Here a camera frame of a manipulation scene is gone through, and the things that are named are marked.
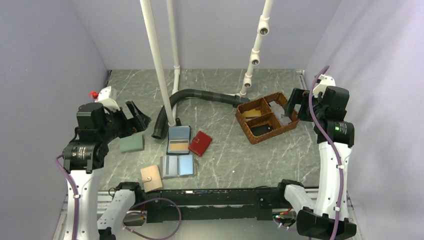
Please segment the red leather card holder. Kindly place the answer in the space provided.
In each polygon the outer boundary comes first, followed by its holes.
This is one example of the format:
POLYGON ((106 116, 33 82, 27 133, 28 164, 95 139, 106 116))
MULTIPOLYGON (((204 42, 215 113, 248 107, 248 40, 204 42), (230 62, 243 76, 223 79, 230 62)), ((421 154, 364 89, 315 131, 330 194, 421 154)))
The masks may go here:
POLYGON ((192 139, 188 149, 195 155, 202 157, 210 146, 212 140, 213 139, 209 135, 203 131, 199 131, 192 139))

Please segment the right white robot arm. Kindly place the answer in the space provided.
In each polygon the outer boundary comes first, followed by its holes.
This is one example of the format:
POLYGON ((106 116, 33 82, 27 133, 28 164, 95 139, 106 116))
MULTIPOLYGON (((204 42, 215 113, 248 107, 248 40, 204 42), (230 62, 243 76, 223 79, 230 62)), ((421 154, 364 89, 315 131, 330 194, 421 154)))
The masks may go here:
POLYGON ((349 158, 355 142, 355 127, 344 120, 349 101, 347 89, 328 86, 317 95, 295 88, 284 106, 292 113, 300 105, 298 117, 313 122, 320 156, 318 194, 312 200, 298 181, 283 179, 275 194, 276 203, 295 211, 299 235, 319 240, 346 240, 358 227, 351 222, 347 206, 349 158))

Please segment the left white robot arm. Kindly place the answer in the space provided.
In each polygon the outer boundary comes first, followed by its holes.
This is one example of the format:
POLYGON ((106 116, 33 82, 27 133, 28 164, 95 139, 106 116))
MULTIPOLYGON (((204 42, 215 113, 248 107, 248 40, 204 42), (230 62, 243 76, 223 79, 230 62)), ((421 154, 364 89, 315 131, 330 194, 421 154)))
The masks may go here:
POLYGON ((125 104, 132 114, 130 119, 121 107, 113 110, 100 102, 78 108, 74 137, 60 155, 63 163, 58 164, 68 184, 66 240, 115 240, 127 211, 137 210, 144 203, 138 182, 121 182, 112 202, 97 218, 100 179, 109 143, 143 132, 151 121, 133 101, 125 104))

